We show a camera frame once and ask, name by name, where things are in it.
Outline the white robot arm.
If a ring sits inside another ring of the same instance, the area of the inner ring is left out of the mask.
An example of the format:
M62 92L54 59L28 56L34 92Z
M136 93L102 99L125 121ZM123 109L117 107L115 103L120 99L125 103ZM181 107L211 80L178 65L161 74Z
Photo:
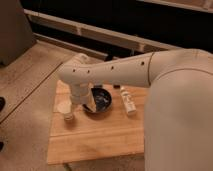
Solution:
M147 87L145 171L213 171L212 53L177 49L97 64L80 53L59 78L75 105L91 101L91 83Z

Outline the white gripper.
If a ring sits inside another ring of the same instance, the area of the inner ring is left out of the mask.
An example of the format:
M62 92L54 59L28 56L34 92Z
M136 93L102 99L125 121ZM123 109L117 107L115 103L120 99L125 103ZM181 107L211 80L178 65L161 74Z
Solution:
M96 103L91 101L91 90L88 84L73 84L70 88L70 99L74 104L86 104L85 108L91 113L96 112Z

